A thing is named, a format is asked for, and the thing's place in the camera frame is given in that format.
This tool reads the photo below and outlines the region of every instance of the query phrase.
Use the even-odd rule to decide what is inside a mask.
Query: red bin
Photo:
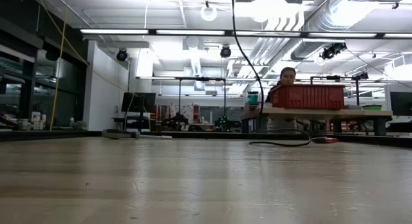
[[[274,107],[290,109],[344,108],[343,85],[281,85],[269,93]]]

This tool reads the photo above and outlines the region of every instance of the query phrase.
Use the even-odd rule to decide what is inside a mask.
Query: dark hair
[[[286,71],[293,71],[293,72],[295,73],[295,75],[296,75],[296,70],[295,70],[294,68],[292,68],[292,67],[285,67],[285,68],[283,68],[282,71],[281,71],[280,79],[282,79],[282,76],[283,76],[283,74],[284,74]],[[274,88],[276,88],[276,87],[277,87],[278,85],[280,85],[280,84],[281,84],[281,81],[279,80],[279,81],[276,83],[276,86],[270,88],[270,90],[273,90]],[[268,93],[268,96],[266,97],[265,102],[270,102],[269,93]]]

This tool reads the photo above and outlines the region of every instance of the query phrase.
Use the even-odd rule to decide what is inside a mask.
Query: security camera
[[[335,44],[332,44],[328,48],[324,48],[323,53],[320,56],[323,58],[323,60],[332,59],[336,55],[340,54],[341,51],[344,51],[344,50],[346,50],[345,43],[335,43]]]
[[[116,56],[118,61],[124,62],[127,59],[127,51],[126,49],[119,50]]]
[[[229,46],[224,45],[224,46],[221,48],[220,57],[222,57],[222,58],[228,58],[228,57],[230,57],[231,54],[232,54],[232,51],[230,50]]]

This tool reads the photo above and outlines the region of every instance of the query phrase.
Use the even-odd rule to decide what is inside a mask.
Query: wooden table
[[[249,111],[241,115],[242,133],[249,133],[248,121],[259,117],[260,109]],[[256,129],[263,132],[266,129],[267,118],[273,119],[301,119],[301,120],[329,120],[333,123],[334,133],[341,133],[341,122],[373,121],[373,130],[377,136],[386,135],[386,121],[392,119],[392,111],[367,111],[367,110],[312,110],[312,109],[285,109],[278,107],[263,108],[263,118],[256,122]]]

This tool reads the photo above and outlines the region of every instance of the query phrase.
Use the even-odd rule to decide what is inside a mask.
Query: black cable
[[[395,82],[398,82],[399,84],[402,84],[402,85],[404,85],[404,86],[412,89],[412,87],[411,87],[410,85],[405,84],[405,83],[403,83],[403,82],[400,82],[400,81],[394,79],[393,77],[391,77],[391,76],[387,75],[386,73],[384,73],[382,70],[378,70],[376,67],[372,66],[370,63],[367,63],[364,59],[362,59],[362,58],[359,57],[358,55],[354,54],[354,53],[353,53],[352,51],[350,51],[349,49],[346,48],[346,50],[347,50],[348,52],[352,53],[353,56],[355,56],[356,58],[358,58],[359,60],[361,60],[363,63],[367,64],[368,66],[372,67],[374,70],[378,71],[379,73],[381,73],[381,74],[389,77],[390,79],[394,80]]]
[[[301,144],[280,144],[280,143],[268,142],[268,141],[250,141],[249,144],[272,144],[272,145],[277,145],[277,146],[281,146],[281,147],[302,147],[302,146],[308,145],[312,142],[312,137],[304,131],[300,131],[300,130],[296,130],[296,129],[276,129],[276,130],[273,130],[273,132],[275,132],[275,131],[296,131],[298,133],[306,135],[308,137],[308,141],[305,142],[305,143],[301,143]]]
[[[245,58],[245,60],[247,61],[247,63],[252,68],[253,72],[255,73],[257,82],[259,83],[260,92],[261,92],[261,106],[260,106],[260,112],[259,112],[259,125],[261,125],[262,124],[262,118],[265,118],[265,117],[263,117],[263,106],[264,106],[264,103],[265,103],[265,94],[263,93],[263,86],[262,86],[262,82],[260,81],[259,74],[257,73],[255,68],[253,67],[253,64],[251,63],[249,58],[246,56],[246,54],[243,51],[243,49],[242,49],[242,47],[239,43],[239,40],[238,40],[238,35],[236,33],[236,21],[235,21],[235,16],[234,16],[234,0],[232,0],[232,22],[233,22],[233,34],[234,34],[234,38],[236,40],[236,44],[238,45],[238,48],[239,48],[240,52],[242,53],[242,56]],[[304,131],[299,131],[299,130],[295,130],[295,129],[277,129],[277,130],[273,130],[273,131],[297,131],[299,133],[303,133],[306,136],[308,136],[309,141],[307,141],[303,144],[280,144],[280,143],[266,142],[266,141],[250,142],[250,144],[272,144],[272,145],[278,145],[278,146],[282,146],[282,147],[301,147],[301,146],[310,144],[310,142],[312,141],[312,138],[310,137],[310,135],[308,133],[305,133]]]
[[[236,33],[236,21],[235,21],[235,17],[234,17],[234,0],[232,0],[232,22],[233,22],[233,34],[234,34],[234,38],[236,40],[236,44],[238,45],[238,48],[239,48],[240,52],[242,53],[243,57],[245,58],[245,60],[247,61],[247,63],[252,68],[253,72],[255,73],[257,82],[259,83],[260,92],[262,94],[261,95],[260,112],[259,112],[259,125],[261,125],[262,124],[262,117],[263,117],[263,105],[265,103],[265,94],[263,93],[263,86],[262,86],[262,82],[260,81],[259,74],[255,70],[255,67],[253,67],[253,64],[251,63],[249,58],[246,56],[246,54],[243,51],[242,47],[240,46],[240,43],[239,43],[239,40],[238,40],[238,35]]]

